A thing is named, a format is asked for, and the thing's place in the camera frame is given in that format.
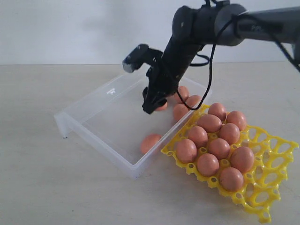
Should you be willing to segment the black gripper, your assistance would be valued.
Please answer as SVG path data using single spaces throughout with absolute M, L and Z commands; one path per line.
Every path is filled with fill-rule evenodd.
M 152 114 L 167 102 L 167 98 L 175 94 L 182 78 L 182 68 L 177 64 L 153 63 L 147 70 L 149 84 L 143 90 L 142 109 Z

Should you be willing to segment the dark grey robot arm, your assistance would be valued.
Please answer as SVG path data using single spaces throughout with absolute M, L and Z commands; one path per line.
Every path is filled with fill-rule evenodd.
M 180 7 L 172 21 L 172 35 L 163 52 L 143 44 L 150 69 L 143 91 L 143 110 L 151 114 L 173 95 L 196 54 L 206 45 L 236 46 L 245 39 L 271 41 L 294 46 L 286 58 L 300 66 L 300 9 L 288 7 L 249 12 L 242 5 L 220 1 L 216 6 L 192 9 Z

